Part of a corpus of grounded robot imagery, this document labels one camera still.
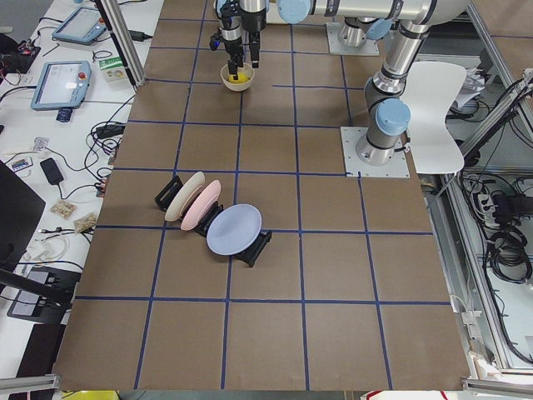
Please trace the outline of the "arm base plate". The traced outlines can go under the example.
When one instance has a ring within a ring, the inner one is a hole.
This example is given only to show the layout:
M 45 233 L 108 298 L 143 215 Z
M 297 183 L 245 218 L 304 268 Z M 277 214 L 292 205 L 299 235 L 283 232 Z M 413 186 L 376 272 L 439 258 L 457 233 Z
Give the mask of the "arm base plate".
M 326 33 L 330 54 L 360 57 L 377 57 L 380 54 L 377 41 L 367 39 L 358 27 L 343 22 L 328 22 Z
M 341 127 L 341 145 L 349 178 L 410 177 L 401 139 L 388 149 L 378 149 L 367 141 L 366 127 Z

